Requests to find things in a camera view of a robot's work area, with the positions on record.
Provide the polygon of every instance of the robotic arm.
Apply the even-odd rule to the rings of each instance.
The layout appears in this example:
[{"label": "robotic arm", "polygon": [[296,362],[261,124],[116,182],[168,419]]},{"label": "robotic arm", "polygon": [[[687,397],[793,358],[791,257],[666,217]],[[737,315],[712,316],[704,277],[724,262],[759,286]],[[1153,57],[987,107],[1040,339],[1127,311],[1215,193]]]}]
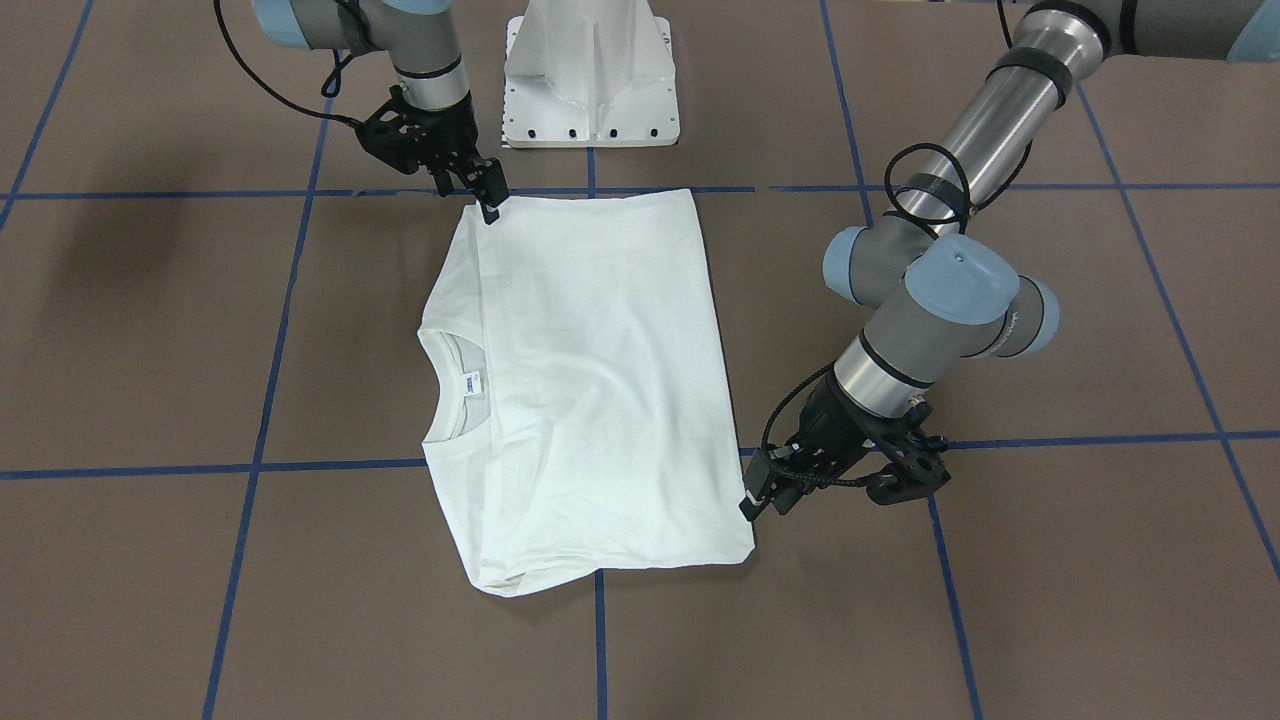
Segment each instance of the robotic arm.
[{"label": "robotic arm", "polygon": [[253,10],[276,45],[352,55],[385,50],[399,83],[353,126],[360,145],[401,173],[425,167],[440,195],[453,192],[456,176],[480,202],[485,223],[498,219],[507,181],[498,160],[476,150],[451,0],[253,0]]},{"label": "robotic arm", "polygon": [[[941,437],[925,436],[924,393],[961,357],[1016,357],[1057,331],[1059,306],[1042,283],[1019,275],[963,233],[1002,190],[1044,120],[1073,86],[1115,54],[1280,60],[1280,0],[1047,0],[1019,23],[1012,47],[941,145],[934,159],[891,191],[893,210],[873,228],[835,237],[823,261],[827,284],[876,314],[832,364],[781,447],[768,442],[778,411],[746,469],[741,510],[755,520],[769,505],[785,515],[828,486],[867,489],[890,505],[933,495],[948,479]],[[840,479],[872,450],[888,464]]]}]

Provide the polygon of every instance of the clothing tag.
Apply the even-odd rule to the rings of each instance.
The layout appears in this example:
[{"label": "clothing tag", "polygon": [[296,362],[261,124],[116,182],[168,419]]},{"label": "clothing tag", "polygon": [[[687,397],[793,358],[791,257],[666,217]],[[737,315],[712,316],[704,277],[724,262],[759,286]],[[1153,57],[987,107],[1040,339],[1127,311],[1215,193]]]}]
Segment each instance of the clothing tag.
[{"label": "clothing tag", "polygon": [[462,375],[462,397],[471,397],[472,395],[484,395],[484,386],[480,384],[480,370],[472,370]]}]

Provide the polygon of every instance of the white plastic base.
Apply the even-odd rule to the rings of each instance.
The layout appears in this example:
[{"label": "white plastic base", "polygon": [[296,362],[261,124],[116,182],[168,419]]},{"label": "white plastic base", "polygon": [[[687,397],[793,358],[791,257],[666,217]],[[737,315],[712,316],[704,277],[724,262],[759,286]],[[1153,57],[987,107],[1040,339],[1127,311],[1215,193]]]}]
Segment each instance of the white plastic base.
[{"label": "white plastic base", "polygon": [[[538,36],[522,46],[527,49],[518,63],[522,72],[513,72],[511,58],[529,15],[513,18],[507,24],[504,146],[643,147],[676,142],[680,113],[671,60],[671,23],[653,17],[644,0],[640,5],[627,10],[636,18],[627,47],[608,47],[602,42],[602,37],[617,37],[616,32],[598,27],[600,22],[622,22],[612,17],[581,18],[577,29],[570,28],[570,37],[563,37],[562,28],[536,28]],[[547,17],[543,14],[541,22]],[[650,18],[653,24],[646,22]],[[652,61],[652,54],[648,59],[643,55],[645,47],[655,47],[655,41],[666,47],[666,56],[658,63]]]}]

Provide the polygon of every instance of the white t-shirt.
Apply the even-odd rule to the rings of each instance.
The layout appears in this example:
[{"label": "white t-shirt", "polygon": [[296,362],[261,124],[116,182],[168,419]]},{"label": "white t-shirt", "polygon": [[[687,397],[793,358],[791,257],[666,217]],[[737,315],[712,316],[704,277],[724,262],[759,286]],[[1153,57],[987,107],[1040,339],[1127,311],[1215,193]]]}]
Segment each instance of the white t-shirt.
[{"label": "white t-shirt", "polygon": [[741,465],[689,191],[462,213],[419,340],[422,441],[471,583],[741,562]]}]

